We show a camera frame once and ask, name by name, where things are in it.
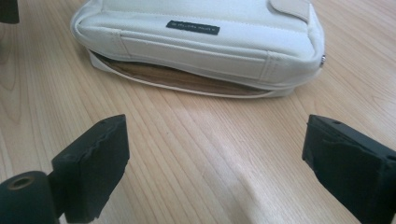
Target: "wooden table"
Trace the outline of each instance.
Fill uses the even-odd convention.
[[[0,180],[40,170],[100,119],[127,117],[131,159],[94,223],[358,223],[302,161],[309,114],[396,149],[396,2],[314,0],[321,75],[284,98],[158,89],[93,68],[71,36],[83,0],[20,0],[0,24]]]

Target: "brand label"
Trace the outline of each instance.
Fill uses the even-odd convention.
[[[169,21],[166,27],[208,35],[217,35],[220,31],[220,28],[218,26],[191,23],[185,21]]]

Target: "wooden surface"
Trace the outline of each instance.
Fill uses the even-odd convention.
[[[0,24],[0,180],[41,170],[96,121],[127,116],[131,159],[94,223],[358,223],[301,159],[309,114],[396,149],[396,2],[314,0],[321,75],[288,97],[162,90],[94,69],[82,0],[20,0]]]

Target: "light wood grain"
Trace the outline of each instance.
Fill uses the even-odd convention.
[[[94,223],[358,223],[302,161],[309,114],[396,149],[396,2],[313,1],[322,74],[288,97],[162,90],[94,69],[69,32],[82,0],[20,0],[0,24],[0,181],[51,171],[96,121],[127,116],[131,159]]]

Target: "pencil case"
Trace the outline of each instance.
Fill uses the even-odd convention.
[[[288,95],[325,60],[308,0],[89,0],[71,31],[99,69],[206,95]]]

